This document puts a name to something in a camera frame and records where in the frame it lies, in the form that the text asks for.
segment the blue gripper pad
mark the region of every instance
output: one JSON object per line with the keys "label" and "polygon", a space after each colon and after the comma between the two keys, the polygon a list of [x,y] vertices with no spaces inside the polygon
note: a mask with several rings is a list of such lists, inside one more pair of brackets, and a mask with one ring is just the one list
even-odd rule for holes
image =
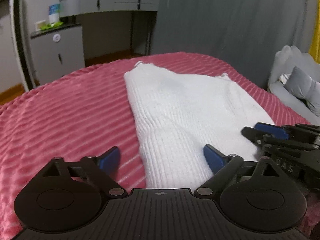
{"label": "blue gripper pad", "polygon": [[213,174],[216,174],[228,162],[228,157],[210,144],[204,146],[203,154]]}
{"label": "blue gripper pad", "polygon": [[271,133],[277,139],[288,140],[289,134],[285,132],[285,130],[281,126],[271,125],[267,123],[258,122],[254,126],[255,129],[267,133]]}
{"label": "blue gripper pad", "polygon": [[120,163],[120,150],[118,147],[113,147],[105,154],[98,157],[98,167],[107,175],[114,172]]}

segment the yellow curtain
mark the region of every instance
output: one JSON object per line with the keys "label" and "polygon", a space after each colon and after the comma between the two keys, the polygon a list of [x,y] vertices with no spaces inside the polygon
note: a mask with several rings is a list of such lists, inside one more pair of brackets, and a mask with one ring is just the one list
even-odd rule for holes
{"label": "yellow curtain", "polygon": [[315,62],[320,64],[320,0],[318,0],[318,10],[316,15],[315,31],[312,38],[309,54],[313,57]]}

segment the grey cabinet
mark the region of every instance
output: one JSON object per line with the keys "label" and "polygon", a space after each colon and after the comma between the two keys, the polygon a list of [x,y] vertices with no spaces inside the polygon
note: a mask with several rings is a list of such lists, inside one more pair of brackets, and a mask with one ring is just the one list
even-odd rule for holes
{"label": "grey cabinet", "polygon": [[159,0],[60,0],[60,17],[112,11],[157,11]]}
{"label": "grey cabinet", "polygon": [[41,85],[85,67],[81,25],[33,34],[30,44],[34,69]]}

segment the circular knob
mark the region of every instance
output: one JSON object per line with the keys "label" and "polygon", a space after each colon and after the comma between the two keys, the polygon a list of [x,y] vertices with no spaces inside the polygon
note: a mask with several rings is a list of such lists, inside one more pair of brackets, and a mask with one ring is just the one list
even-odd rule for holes
{"label": "circular knob", "polygon": [[262,210],[274,210],[284,204],[284,198],[279,192],[266,188],[251,191],[247,200],[252,206]]}
{"label": "circular knob", "polygon": [[64,189],[50,189],[38,196],[40,207],[48,210],[59,210],[70,206],[74,201],[73,194]]}

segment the green item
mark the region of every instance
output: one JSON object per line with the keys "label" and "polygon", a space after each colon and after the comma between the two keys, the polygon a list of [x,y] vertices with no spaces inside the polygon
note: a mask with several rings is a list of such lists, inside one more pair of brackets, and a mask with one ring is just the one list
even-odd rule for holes
{"label": "green item", "polygon": [[45,26],[42,26],[41,27],[41,31],[47,31],[47,30],[50,30],[52,28],[57,28],[57,27],[60,27],[61,25],[63,25],[63,22],[57,22],[55,24],[47,24]]}

